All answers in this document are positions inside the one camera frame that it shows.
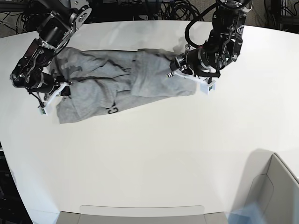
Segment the black robot arm image-left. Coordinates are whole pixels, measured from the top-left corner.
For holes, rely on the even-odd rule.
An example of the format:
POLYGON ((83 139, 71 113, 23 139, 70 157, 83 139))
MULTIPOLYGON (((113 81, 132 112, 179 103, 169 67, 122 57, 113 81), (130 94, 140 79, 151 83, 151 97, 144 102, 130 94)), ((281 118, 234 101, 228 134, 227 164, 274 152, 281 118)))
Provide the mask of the black robot arm image-left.
POLYGON ((59 0, 42 0, 41 3, 51 13, 38 28, 39 37, 32 41, 18 61, 10 80, 14 87, 24 88, 34 96, 39 102, 41 113, 47 114, 53 99, 71 83, 62 75, 44 73, 43 69, 65 49, 70 38, 92 12, 92 8, 86 0, 71 0, 68 5, 59 0))

